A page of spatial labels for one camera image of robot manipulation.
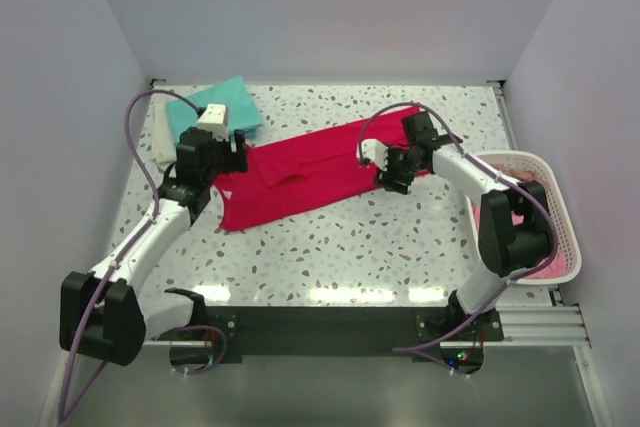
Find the red t shirt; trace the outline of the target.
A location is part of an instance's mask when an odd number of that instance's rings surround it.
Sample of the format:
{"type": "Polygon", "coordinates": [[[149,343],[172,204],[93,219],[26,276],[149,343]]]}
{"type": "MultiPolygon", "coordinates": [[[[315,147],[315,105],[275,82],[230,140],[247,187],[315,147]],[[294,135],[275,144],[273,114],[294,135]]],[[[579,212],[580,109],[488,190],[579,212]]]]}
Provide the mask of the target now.
{"type": "Polygon", "coordinates": [[[220,227],[246,230],[375,190],[376,168],[362,166],[357,141],[363,120],[247,152],[248,171],[214,181],[223,201],[220,227]]]}

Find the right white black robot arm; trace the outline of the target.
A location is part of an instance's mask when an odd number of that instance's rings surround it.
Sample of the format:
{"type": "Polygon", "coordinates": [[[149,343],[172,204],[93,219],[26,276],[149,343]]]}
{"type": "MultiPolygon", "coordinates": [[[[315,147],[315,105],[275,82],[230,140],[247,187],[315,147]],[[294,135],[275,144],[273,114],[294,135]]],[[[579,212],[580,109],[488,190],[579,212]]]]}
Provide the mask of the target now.
{"type": "Polygon", "coordinates": [[[375,182],[386,191],[407,194],[418,174],[430,172],[458,188],[479,209],[481,265],[450,294],[436,339],[466,340],[480,329],[480,316],[495,307],[513,282],[556,258],[558,233],[546,190],[537,181],[518,180],[467,151],[444,119],[427,107],[403,118],[402,128],[405,146],[361,136],[357,156],[361,164],[375,166],[375,182]]]}

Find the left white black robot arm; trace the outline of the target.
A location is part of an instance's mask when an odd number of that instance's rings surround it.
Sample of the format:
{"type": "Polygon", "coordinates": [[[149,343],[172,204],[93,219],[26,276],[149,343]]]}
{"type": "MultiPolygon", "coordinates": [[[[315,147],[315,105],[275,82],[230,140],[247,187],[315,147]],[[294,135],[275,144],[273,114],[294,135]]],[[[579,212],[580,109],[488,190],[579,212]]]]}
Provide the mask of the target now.
{"type": "Polygon", "coordinates": [[[205,332],[201,296],[176,288],[158,302],[143,302],[138,296],[165,252],[205,210],[216,178],[247,171],[247,153],[241,130],[225,139],[196,127],[181,135],[177,159],[134,230],[89,272],[72,272],[62,282],[63,350],[126,366],[145,341],[167,331],[174,329],[185,339],[205,332]]]}

